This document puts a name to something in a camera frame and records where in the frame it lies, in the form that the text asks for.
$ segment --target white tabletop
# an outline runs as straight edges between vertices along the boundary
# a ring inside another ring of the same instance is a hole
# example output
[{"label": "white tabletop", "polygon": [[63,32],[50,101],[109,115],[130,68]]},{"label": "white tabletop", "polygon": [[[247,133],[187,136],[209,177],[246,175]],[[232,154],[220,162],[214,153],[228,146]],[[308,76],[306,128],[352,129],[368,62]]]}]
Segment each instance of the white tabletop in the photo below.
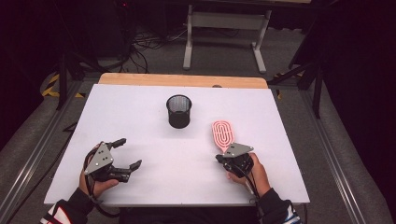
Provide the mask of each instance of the white tabletop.
[{"label": "white tabletop", "polygon": [[[191,123],[168,123],[165,103],[175,94],[192,101]],[[304,181],[270,90],[156,86],[93,86],[44,203],[68,199],[78,186],[86,154],[99,142],[126,138],[111,150],[113,165],[142,160],[128,183],[101,199],[109,206],[249,205],[252,195],[226,178],[211,131],[231,122],[235,142],[254,147],[282,199],[309,203]]]}]

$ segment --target pink hair brush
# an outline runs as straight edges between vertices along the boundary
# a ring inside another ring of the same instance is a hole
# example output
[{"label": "pink hair brush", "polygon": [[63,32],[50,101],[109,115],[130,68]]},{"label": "pink hair brush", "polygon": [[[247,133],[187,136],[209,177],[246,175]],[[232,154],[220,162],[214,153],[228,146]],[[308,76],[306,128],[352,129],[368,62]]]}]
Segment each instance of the pink hair brush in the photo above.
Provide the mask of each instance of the pink hair brush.
[{"label": "pink hair brush", "polygon": [[218,120],[212,124],[213,138],[216,146],[224,153],[233,143],[233,129],[230,122],[226,120]]}]

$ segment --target gray carpet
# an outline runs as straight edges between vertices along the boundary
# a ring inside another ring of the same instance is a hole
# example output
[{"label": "gray carpet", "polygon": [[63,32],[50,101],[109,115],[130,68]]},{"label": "gray carpet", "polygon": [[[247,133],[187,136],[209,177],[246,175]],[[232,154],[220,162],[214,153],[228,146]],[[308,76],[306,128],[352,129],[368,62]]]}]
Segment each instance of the gray carpet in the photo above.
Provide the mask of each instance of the gray carpet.
[{"label": "gray carpet", "polygon": [[[211,30],[198,30],[194,34],[196,35],[194,36],[191,69],[189,71],[182,69],[185,41],[177,40],[160,49],[142,51],[148,61],[150,73],[264,77],[269,80],[276,73],[288,70],[290,59],[304,38],[298,31],[268,30],[262,45],[262,57],[267,67],[267,73],[262,75],[258,73],[249,46],[251,39],[256,37],[255,33],[240,32],[233,38],[225,37]],[[139,64],[144,64],[142,57],[137,58],[134,55],[133,58]],[[135,73],[137,69],[129,61],[123,66],[123,71]],[[97,74],[90,73],[88,75],[89,77],[82,82],[79,92],[89,93],[92,84],[97,82]],[[309,117],[309,108],[307,109],[304,105],[299,91],[290,87],[294,82],[295,79],[291,78],[285,81],[287,87],[280,86],[277,88],[280,89],[282,95],[280,100],[277,99],[275,91],[274,96],[311,200],[311,203],[307,206],[308,221],[310,223],[354,223],[349,216],[343,197],[334,181],[332,170],[324,156],[318,132],[315,129],[314,122]],[[68,136],[68,133],[64,133],[62,129],[78,121],[85,102],[86,98],[73,98],[22,198],[35,185],[56,157]],[[57,98],[45,97],[41,106],[25,121],[0,152],[0,168],[3,171],[0,173],[1,198],[6,197],[16,175],[29,158],[35,144],[50,122],[51,116],[56,113],[56,105]],[[322,95],[320,115],[321,122],[329,135],[337,159],[344,168],[366,223],[392,223],[385,200],[361,164],[361,160],[348,138],[326,90]],[[26,201],[11,223],[37,223],[48,211],[50,207],[44,205],[43,201],[50,186],[50,177],[56,172],[57,164]],[[303,207],[297,205],[296,209],[302,219],[305,219]],[[103,217],[98,212],[93,211],[89,215],[89,223],[118,223],[118,221]]]}]

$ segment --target white metal frame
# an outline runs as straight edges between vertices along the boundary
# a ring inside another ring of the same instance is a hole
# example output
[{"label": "white metal frame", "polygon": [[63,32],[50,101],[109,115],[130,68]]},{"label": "white metal frame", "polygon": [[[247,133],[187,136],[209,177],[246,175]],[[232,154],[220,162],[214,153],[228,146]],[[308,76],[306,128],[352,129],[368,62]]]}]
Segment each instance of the white metal frame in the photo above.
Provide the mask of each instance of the white metal frame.
[{"label": "white metal frame", "polygon": [[192,27],[229,28],[241,30],[258,30],[257,41],[252,42],[254,56],[260,73],[265,73],[265,65],[262,60],[261,46],[268,22],[271,17],[271,10],[267,10],[264,15],[241,15],[228,13],[193,12],[192,5],[189,5],[187,17],[187,43],[184,53],[183,69],[191,68],[192,55]]}]

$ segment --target person's arm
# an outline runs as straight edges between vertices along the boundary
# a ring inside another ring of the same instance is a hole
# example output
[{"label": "person's arm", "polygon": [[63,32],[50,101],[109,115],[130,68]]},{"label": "person's arm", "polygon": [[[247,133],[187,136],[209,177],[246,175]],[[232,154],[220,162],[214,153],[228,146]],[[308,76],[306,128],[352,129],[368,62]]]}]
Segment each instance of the person's arm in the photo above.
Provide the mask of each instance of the person's arm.
[{"label": "person's arm", "polygon": [[[118,180],[110,179],[106,182],[95,182],[93,195],[99,198],[107,189],[119,184]],[[87,223],[87,215],[92,211],[94,203],[88,196],[84,173],[79,177],[79,186],[68,201],[60,200],[51,207],[46,215],[41,218],[40,223]]]},{"label": "person's arm", "polygon": [[[291,201],[281,200],[275,190],[271,188],[265,168],[256,154],[250,153],[249,155],[254,162],[249,176],[251,180],[254,180],[260,196],[259,207],[262,214],[262,223],[301,223],[300,218],[292,207]],[[231,173],[229,173],[229,176],[236,183],[245,185],[247,182],[245,178],[238,178]]]}]

